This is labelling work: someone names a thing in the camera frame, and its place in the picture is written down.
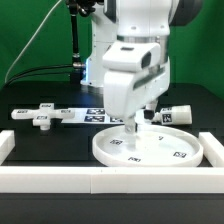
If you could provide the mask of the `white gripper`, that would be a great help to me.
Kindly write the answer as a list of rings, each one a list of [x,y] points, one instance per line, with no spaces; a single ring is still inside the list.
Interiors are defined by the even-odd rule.
[[[160,59],[158,43],[116,41],[103,56],[104,108],[109,116],[126,119],[128,134],[137,131],[136,111],[146,105],[144,118],[152,120],[157,107],[154,100],[168,89],[169,62],[160,64]]]

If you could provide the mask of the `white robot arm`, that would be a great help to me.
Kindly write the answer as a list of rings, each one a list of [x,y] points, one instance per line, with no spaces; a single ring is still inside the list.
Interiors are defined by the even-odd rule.
[[[168,39],[189,24],[203,0],[83,0],[92,10],[92,52],[82,83],[103,93],[106,114],[136,131],[135,114],[169,87]]]

